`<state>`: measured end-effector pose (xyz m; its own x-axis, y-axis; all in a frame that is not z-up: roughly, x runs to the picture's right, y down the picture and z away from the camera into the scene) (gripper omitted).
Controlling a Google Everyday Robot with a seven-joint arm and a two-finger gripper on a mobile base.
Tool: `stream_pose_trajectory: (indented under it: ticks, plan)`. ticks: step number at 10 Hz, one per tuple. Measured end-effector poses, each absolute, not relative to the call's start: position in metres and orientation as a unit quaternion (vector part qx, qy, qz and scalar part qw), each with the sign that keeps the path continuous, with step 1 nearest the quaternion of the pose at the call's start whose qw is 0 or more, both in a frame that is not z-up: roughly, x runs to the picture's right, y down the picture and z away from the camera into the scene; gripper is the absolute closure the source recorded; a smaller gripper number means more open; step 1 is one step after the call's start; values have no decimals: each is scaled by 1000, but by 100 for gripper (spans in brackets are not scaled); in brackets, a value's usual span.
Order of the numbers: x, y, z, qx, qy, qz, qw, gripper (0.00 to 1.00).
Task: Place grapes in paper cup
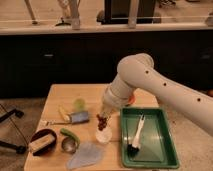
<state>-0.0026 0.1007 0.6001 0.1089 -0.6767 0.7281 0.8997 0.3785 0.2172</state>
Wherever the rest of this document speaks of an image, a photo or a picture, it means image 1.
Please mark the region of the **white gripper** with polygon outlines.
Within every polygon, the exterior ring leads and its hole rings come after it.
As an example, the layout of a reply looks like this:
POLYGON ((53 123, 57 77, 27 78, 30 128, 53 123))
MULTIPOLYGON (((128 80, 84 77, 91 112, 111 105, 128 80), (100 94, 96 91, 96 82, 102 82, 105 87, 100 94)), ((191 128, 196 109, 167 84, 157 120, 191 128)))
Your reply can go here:
POLYGON ((100 115, 102 118, 109 118, 116 110, 117 106, 113 102, 103 100, 100 115))

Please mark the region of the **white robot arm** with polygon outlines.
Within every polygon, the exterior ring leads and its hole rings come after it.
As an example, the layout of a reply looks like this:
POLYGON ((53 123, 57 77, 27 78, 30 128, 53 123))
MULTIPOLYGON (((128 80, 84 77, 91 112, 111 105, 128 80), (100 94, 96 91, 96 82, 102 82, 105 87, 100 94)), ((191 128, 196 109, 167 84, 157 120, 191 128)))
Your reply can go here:
POLYGON ((146 53, 120 60, 117 75, 104 91, 102 103, 111 109, 120 109, 129 104, 137 88, 171 105, 213 136, 213 98, 159 74, 154 69, 153 58, 146 53))

